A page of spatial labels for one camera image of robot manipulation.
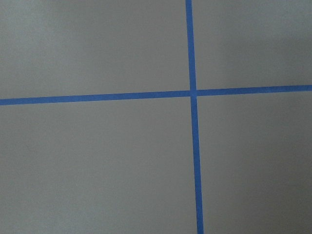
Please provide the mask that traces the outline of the blue tape line crosswise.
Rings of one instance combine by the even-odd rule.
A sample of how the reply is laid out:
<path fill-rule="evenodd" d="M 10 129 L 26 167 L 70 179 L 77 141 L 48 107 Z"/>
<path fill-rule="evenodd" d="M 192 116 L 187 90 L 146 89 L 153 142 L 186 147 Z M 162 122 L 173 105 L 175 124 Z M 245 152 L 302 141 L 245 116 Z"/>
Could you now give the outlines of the blue tape line crosswise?
<path fill-rule="evenodd" d="M 311 90 L 312 90 L 311 85 L 290 85 L 290 86 L 202 89 L 196 91 L 180 90 L 180 91 L 116 93 L 116 94 L 78 95 L 78 96 L 21 97 L 21 98 L 1 99 L 0 104 L 1 106 L 6 106 L 6 105 L 26 105 L 26 104 L 109 101 L 109 100 L 131 100 L 131 99 L 183 98 L 194 96 L 203 97 L 203 96 L 224 96 L 224 95 L 244 95 L 244 94 L 309 92 Z"/>

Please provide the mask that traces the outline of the blue tape line lengthwise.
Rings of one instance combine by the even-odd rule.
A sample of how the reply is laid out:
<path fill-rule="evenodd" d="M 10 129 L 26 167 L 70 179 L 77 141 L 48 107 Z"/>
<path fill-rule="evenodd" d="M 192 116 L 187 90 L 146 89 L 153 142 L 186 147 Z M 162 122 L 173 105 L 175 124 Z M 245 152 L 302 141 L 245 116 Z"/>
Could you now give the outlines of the blue tape line lengthwise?
<path fill-rule="evenodd" d="M 198 130 L 198 107 L 197 107 L 197 88 L 195 71 L 195 42 L 192 1 L 186 0 L 186 24 L 188 40 L 188 64 L 190 82 L 190 104 L 191 104 L 191 124 L 192 124 L 192 143 L 193 143 L 193 162 L 195 178 L 195 209 L 196 209 L 196 228 L 197 233 L 204 233 L 203 224 L 203 205 L 202 205 L 202 185 L 201 185 L 201 165 L 200 147 Z"/>

